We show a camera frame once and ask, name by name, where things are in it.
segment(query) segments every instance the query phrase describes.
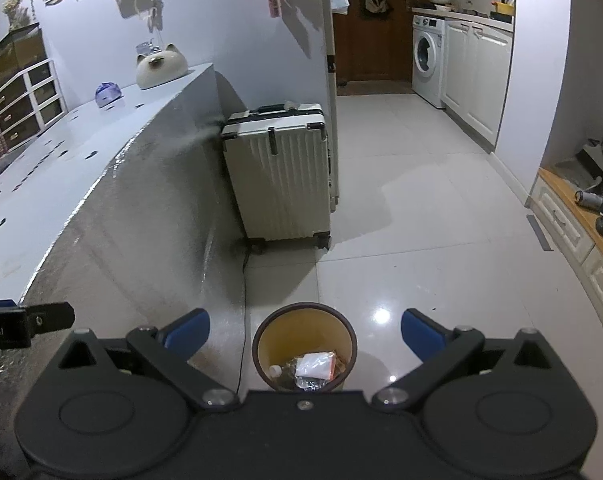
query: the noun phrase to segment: brown door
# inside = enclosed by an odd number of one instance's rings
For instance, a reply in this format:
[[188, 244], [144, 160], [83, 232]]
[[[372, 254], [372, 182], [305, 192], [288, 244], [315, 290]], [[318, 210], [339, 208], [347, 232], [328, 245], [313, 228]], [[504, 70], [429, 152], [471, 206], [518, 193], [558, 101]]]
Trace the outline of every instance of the brown door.
[[334, 15], [339, 80], [412, 80], [413, 13], [405, 0], [389, 2], [385, 20], [362, 16], [361, 0], [350, 0], [347, 16]]

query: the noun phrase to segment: dried flower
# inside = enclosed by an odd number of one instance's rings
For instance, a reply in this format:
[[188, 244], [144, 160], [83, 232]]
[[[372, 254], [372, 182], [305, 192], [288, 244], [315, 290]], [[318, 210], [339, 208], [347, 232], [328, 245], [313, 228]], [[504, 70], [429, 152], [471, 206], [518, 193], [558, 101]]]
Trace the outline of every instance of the dried flower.
[[4, 4], [2, 5], [1, 10], [4, 14], [14, 12], [14, 10], [19, 7], [22, 1], [23, 0], [4, 0]]

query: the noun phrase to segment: trash can rim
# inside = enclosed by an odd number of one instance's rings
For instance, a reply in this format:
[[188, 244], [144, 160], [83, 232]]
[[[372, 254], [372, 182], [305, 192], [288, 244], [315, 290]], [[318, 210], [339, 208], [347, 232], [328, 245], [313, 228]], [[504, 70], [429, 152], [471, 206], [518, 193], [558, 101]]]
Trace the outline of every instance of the trash can rim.
[[266, 384], [268, 384], [268, 386], [270, 386], [272, 389], [276, 390], [277, 389], [276, 385], [272, 382], [270, 377], [268, 377], [268, 375], [264, 372], [264, 370], [262, 369], [262, 367], [259, 364], [259, 354], [258, 354], [259, 341], [261, 340], [261, 336], [264, 333], [265, 329], [275, 319], [277, 319], [280, 316], [283, 316], [283, 314], [287, 314], [288, 312], [291, 312], [293, 310], [299, 310], [301, 308], [312, 308], [315, 310], [322, 310], [324, 312], [327, 312], [328, 314], [331, 314], [332, 316], [336, 317], [345, 326], [345, 329], [348, 331], [348, 334], [350, 335], [350, 340], [353, 343], [353, 354], [350, 358], [350, 361], [348, 361], [348, 364], [345, 367], [344, 373], [339, 375], [338, 378], [330, 381], [323, 388], [319, 389], [318, 392], [327, 392], [330, 390], [334, 390], [341, 383], [343, 383], [346, 380], [346, 378], [348, 377], [348, 375], [350, 375], [350, 372], [353, 371], [353, 367], [355, 366], [355, 361], [357, 360], [357, 334], [355, 333], [355, 329], [353, 329], [353, 326], [350, 324], [350, 322], [345, 318], [345, 316], [343, 314], [341, 314], [340, 312], [338, 312], [331, 306], [324, 305], [322, 303], [314, 303], [312, 301], [310, 301], [310, 302], [309, 301], [301, 301], [299, 303], [292, 303], [290, 305], [286, 305], [286, 306], [282, 306], [281, 308], [278, 308], [272, 314], [270, 314], [270, 316], [266, 317], [266, 319], [264, 319], [262, 321], [262, 323], [259, 325], [257, 332], [254, 334], [254, 339], [252, 340], [252, 362], [254, 363], [254, 367], [256, 368], [257, 373], [264, 380], [264, 382]]

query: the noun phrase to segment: drawer handle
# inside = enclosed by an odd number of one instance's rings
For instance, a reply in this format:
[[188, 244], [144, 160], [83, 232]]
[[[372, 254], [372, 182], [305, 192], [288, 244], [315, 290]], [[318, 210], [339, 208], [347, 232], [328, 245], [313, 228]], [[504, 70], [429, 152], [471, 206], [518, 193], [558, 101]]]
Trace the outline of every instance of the drawer handle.
[[552, 217], [555, 219], [555, 222], [562, 226], [562, 228], [566, 227], [566, 222], [562, 222], [559, 219], [559, 216], [557, 215], [557, 211], [555, 209], [552, 210]]

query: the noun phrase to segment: white suitcase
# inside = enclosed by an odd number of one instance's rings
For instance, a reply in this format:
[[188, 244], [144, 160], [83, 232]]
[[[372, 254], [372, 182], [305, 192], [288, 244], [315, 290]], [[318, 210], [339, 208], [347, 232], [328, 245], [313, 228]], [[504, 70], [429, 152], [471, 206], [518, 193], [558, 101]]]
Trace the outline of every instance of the white suitcase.
[[320, 105], [234, 114], [221, 134], [251, 243], [315, 237], [330, 246], [328, 135]]

